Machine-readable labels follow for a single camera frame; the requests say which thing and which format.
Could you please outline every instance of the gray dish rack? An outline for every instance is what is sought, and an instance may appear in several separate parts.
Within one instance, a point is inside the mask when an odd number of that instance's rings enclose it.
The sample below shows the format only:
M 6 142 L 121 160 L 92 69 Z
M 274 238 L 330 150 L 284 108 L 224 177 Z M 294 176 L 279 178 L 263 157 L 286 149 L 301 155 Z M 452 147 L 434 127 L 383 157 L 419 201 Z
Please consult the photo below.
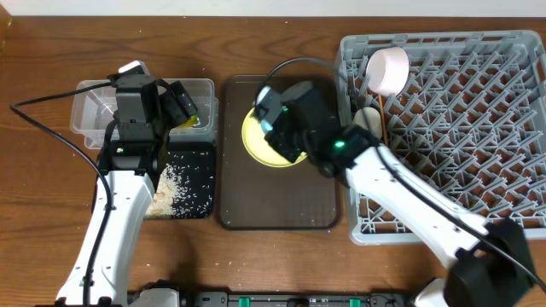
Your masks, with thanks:
M 529 239 L 546 238 L 546 53 L 532 31 L 355 35 L 336 68 L 341 122 L 365 105 L 365 67 L 378 49 L 402 47 L 408 83 L 384 97 L 389 147 L 425 182 L 492 222 L 510 217 Z M 401 222 L 349 190 L 358 245 L 418 242 Z

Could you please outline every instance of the yellow plate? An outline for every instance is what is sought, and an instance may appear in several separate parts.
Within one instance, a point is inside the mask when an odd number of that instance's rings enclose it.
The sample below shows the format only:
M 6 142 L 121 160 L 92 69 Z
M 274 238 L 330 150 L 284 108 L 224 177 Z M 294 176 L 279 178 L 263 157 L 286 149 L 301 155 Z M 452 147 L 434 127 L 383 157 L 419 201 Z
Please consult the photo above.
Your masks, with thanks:
M 264 139 L 265 133 L 262 131 L 259 122 L 250 116 L 253 113 L 253 110 L 254 109 L 250 110 L 245 117 L 245 120 L 242 122 L 241 137 L 242 143 L 245 145 L 248 153 L 255 160 L 263 165 L 271 167 L 287 167 L 297 165 L 307 157 L 305 153 L 302 153 L 298 159 L 296 159 L 296 162 L 290 163 L 290 161 L 284 159 L 284 157 L 271 148 Z

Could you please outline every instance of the plastic container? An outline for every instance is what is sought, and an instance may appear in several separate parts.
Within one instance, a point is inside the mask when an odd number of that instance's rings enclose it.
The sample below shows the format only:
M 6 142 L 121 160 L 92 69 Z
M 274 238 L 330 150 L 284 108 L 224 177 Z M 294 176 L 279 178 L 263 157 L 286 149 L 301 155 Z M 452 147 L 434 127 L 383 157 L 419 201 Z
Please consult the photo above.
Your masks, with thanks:
M 197 107 L 199 124 L 188 128 L 171 130 L 171 142 L 211 142 L 216 143 L 218 132 L 218 99 L 214 97 L 214 83 L 210 79 L 167 78 L 166 82 L 181 81 Z M 107 82 L 107 80 L 85 80 L 77 89 Z M 89 149 L 100 149 L 104 142 L 104 131 L 118 109 L 115 89 L 104 87 L 89 90 L 74 97 L 70 129 L 85 136 L 84 144 Z M 119 139 L 118 131 L 112 139 Z
M 365 67 L 378 49 L 401 47 L 408 82 L 383 98 L 389 146 L 449 199 L 491 222 L 510 217 L 528 239 L 546 238 L 546 52 L 532 31 L 357 35 L 343 38 L 336 82 L 343 125 L 366 96 Z M 349 191 L 358 245 L 418 242 L 366 195 Z

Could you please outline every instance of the wood grain surface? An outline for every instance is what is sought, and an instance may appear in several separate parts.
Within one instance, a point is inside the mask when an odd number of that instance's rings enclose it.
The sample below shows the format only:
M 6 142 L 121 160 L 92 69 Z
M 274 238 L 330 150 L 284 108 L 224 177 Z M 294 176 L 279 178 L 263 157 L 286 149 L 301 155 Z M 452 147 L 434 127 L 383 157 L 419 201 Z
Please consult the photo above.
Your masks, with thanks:
M 8 33 L 12 20 L 13 17 L 11 17 L 8 11 L 0 4 L 0 54 L 2 54 L 3 47 L 5 46 L 6 34 Z
M 221 97 L 236 74 L 264 74 L 295 56 L 333 60 L 349 34 L 508 29 L 531 29 L 546 41 L 544 19 L 15 18 L 0 63 L 0 305 L 54 301 L 83 241 L 95 184 L 81 158 L 18 119 L 10 103 L 73 90 L 135 59 L 158 77 L 210 78 Z M 67 98 L 26 111 L 83 147 L 69 129 L 71 105 Z M 530 246 L 546 277 L 546 242 Z M 229 232 L 211 217 L 145 221 L 130 289 L 170 278 L 232 292 L 414 293 L 444 273 L 422 244 L 354 245 L 345 219 L 323 232 Z M 545 305 L 536 288 L 520 303 Z

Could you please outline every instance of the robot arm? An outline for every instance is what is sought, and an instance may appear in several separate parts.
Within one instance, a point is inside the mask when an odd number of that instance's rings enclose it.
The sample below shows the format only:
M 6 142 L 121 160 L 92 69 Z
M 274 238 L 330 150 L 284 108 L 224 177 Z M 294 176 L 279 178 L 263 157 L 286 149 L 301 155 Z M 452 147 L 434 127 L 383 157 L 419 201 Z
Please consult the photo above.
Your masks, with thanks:
M 112 304 L 127 305 L 129 270 L 144 213 L 151 204 L 155 189 L 150 177 L 135 176 L 134 171 L 110 171 L 108 185 L 113 193 L 114 208 L 106 227 L 93 267 L 90 303 L 99 304 L 110 298 Z M 104 216 L 106 194 L 102 183 L 96 184 L 95 210 L 76 264 L 62 286 L 57 299 L 65 298 L 66 305 L 81 305 L 85 267 Z
M 196 116 L 197 109 L 180 82 L 168 84 L 134 61 L 109 76 L 116 87 L 118 110 L 105 132 L 98 168 L 113 194 L 113 208 L 96 254 L 90 282 L 90 305 L 127 306 L 129 270 L 148 206 L 166 166 L 169 131 Z M 165 88 L 160 94 L 158 86 Z M 112 140 L 114 128 L 119 140 Z M 105 188 L 96 184 L 93 215 L 76 264 L 57 295 L 55 306 L 82 305 L 85 268 L 105 215 Z M 135 306 L 178 306 L 170 288 L 141 293 Z
M 491 252 L 439 211 L 466 224 L 534 272 L 523 230 L 515 222 L 488 223 L 407 170 L 362 127 L 341 127 L 311 82 L 296 84 L 281 95 L 263 88 L 253 116 L 266 133 L 265 140 L 280 155 L 294 162 L 306 152 L 325 177 L 338 177 L 400 219 L 450 270 L 446 282 L 431 283 L 417 297 L 417 307 L 513 306 L 534 286 L 523 269 Z
M 484 227 L 487 224 L 485 218 L 445 198 L 406 169 L 386 146 L 380 145 L 379 150 L 387 163 L 394 165 L 405 181 L 418 189 L 421 194 L 434 200 L 444 211 L 458 217 L 482 235 L 488 234 Z M 419 236 L 445 268 L 455 264 L 456 252 L 459 248 L 470 250 L 478 244 L 476 238 L 455 227 L 452 222 L 425 205 L 400 182 L 393 179 L 381 163 L 374 148 L 369 148 L 357 156 L 355 165 L 346 170 L 346 179 L 351 188 L 377 202 Z

